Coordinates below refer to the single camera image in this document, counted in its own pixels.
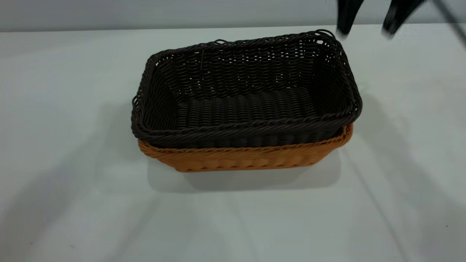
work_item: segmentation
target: basket rim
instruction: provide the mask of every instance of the basket rim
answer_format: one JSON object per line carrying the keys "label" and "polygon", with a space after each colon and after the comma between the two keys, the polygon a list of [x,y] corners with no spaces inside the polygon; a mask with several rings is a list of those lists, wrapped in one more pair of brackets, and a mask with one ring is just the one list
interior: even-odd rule
{"label": "basket rim", "polygon": [[211,51],[211,50],[223,50],[229,48],[255,48],[255,47],[266,47],[267,45],[276,45],[276,44],[286,44],[288,42],[294,42],[296,38],[300,39],[316,39],[316,40],[327,40],[335,44],[340,44],[340,42],[335,38],[335,35],[326,30],[318,29],[315,31],[302,32],[298,34],[284,34],[279,36],[269,36],[262,37],[257,39],[248,39],[248,40],[236,40],[233,42],[225,41],[222,39],[217,39],[215,41],[200,43],[196,45],[191,45],[182,48],[167,49],[156,54],[152,55],[151,58],[156,58],[156,62],[166,55],[171,54],[183,54],[191,52],[200,52],[200,51]]}
{"label": "basket rim", "polygon": [[353,124],[343,126],[343,131],[340,135],[329,138],[323,141],[302,143],[293,145],[276,145],[276,146],[262,146],[262,147],[221,147],[221,148],[158,148],[146,141],[138,139],[139,148],[144,152],[150,152],[152,155],[169,156],[169,155],[184,155],[192,153],[229,153],[229,152],[262,152],[262,153],[275,153],[280,150],[289,149],[310,149],[317,148],[324,145],[334,145],[338,143],[347,143],[353,134]]}
{"label": "basket rim", "polygon": [[140,94],[142,92],[141,85],[137,91],[136,96],[132,99],[133,110],[131,114],[133,134],[139,138],[142,136],[150,136],[149,139],[144,139],[150,143],[173,143],[181,144],[185,142],[203,140],[212,140],[218,138],[234,138],[242,136],[244,134],[262,135],[262,134],[274,134],[285,132],[294,132],[294,131],[306,131],[312,130],[316,127],[319,129],[326,129],[331,127],[341,127],[348,125],[361,114],[362,109],[362,100],[359,95],[357,85],[354,82],[354,77],[352,75],[351,69],[348,64],[346,54],[341,46],[341,43],[336,40],[335,36],[328,30],[319,29],[316,31],[309,31],[300,34],[286,34],[275,37],[264,37],[253,40],[238,40],[234,42],[225,42],[218,43],[217,41],[212,41],[209,43],[197,44],[185,48],[178,49],[168,49],[165,51],[158,52],[152,55],[146,64],[143,78],[146,78],[150,81],[152,78],[152,70],[160,65],[157,65],[159,62],[159,57],[162,55],[169,54],[179,54],[183,52],[196,52],[202,50],[215,50],[215,49],[225,49],[225,48],[238,48],[238,47],[248,47],[248,48],[257,48],[264,47],[264,43],[270,44],[284,44],[286,42],[296,41],[296,38],[299,37],[299,40],[302,39],[326,39],[334,43],[333,47],[329,50],[331,52],[338,52],[341,57],[341,62],[337,63],[339,67],[337,70],[345,72],[344,84],[342,88],[346,88],[349,91],[351,97],[347,97],[346,101],[349,101],[347,108],[338,113],[324,114],[321,116],[309,116],[309,117],[299,117],[299,118],[279,118],[271,120],[254,120],[247,122],[238,122],[238,123],[229,123],[229,124],[220,124],[213,126],[200,126],[192,128],[183,128],[183,129],[171,129],[171,130],[157,130],[152,129],[147,126],[144,122],[144,113],[137,110],[140,100]]}

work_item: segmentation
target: basket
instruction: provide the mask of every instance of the basket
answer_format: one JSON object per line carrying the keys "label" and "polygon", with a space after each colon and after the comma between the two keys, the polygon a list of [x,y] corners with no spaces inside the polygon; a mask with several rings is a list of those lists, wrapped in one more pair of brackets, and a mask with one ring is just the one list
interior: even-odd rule
{"label": "basket", "polygon": [[320,142],[243,148],[163,149],[138,142],[144,154],[180,172],[272,169],[313,165],[346,144],[352,133],[353,124],[343,127],[338,137]]}
{"label": "basket", "polygon": [[301,144],[334,137],[361,107],[340,42],[317,30],[151,56],[131,128],[158,148]]}

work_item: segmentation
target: basket bottom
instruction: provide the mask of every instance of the basket bottom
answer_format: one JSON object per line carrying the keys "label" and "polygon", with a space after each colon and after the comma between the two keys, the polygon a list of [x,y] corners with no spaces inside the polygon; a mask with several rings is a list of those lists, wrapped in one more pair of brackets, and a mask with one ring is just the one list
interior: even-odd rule
{"label": "basket bottom", "polygon": [[[191,99],[178,105],[177,129],[318,116],[307,88],[290,87],[271,92],[212,99]],[[192,144],[166,145],[170,148],[223,148],[293,145],[326,140],[339,135],[336,128],[300,133],[268,134],[247,138],[226,138]]]}

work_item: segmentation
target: tan wicker basket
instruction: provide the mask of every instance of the tan wicker basket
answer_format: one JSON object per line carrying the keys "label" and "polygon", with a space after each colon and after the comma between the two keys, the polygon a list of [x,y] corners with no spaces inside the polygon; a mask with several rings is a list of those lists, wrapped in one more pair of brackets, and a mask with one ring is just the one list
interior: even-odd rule
{"label": "tan wicker basket", "polygon": [[272,169],[313,165],[346,144],[352,133],[350,124],[340,136],[324,141],[266,147],[161,149],[141,140],[138,143],[144,154],[180,172]]}

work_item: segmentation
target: white table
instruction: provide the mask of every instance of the white table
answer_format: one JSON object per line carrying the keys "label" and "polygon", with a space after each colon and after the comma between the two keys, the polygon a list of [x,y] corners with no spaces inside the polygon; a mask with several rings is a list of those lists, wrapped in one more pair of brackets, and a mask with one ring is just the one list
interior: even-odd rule
{"label": "white table", "polygon": [[147,58],[334,26],[0,34],[0,261],[466,261],[466,50],[356,25],[352,140],[313,167],[183,174],[143,155]]}

